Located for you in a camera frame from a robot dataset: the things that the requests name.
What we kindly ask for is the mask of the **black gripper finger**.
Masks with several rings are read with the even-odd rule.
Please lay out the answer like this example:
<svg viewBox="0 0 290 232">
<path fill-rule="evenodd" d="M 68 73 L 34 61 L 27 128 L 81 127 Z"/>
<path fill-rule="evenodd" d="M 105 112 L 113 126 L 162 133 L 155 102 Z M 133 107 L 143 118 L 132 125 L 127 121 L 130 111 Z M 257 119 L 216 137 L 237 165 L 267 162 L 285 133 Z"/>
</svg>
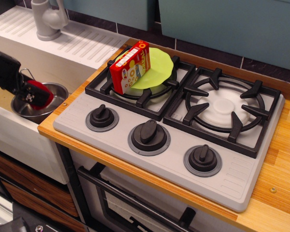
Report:
<svg viewBox="0 0 290 232">
<path fill-rule="evenodd" d="M 31 106 L 48 106 L 51 103 L 51 91 L 35 80 L 16 82 L 17 99 Z"/>
</svg>

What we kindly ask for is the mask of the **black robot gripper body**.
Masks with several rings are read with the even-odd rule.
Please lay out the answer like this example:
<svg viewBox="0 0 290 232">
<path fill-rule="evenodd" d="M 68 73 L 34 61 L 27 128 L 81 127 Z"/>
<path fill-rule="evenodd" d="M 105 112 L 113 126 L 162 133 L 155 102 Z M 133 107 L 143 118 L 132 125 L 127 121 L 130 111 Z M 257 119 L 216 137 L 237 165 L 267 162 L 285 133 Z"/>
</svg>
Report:
<svg viewBox="0 0 290 232">
<path fill-rule="evenodd" d="M 24 95 L 25 78 L 20 73 L 20 62 L 0 51 L 0 88 L 14 95 Z"/>
</svg>

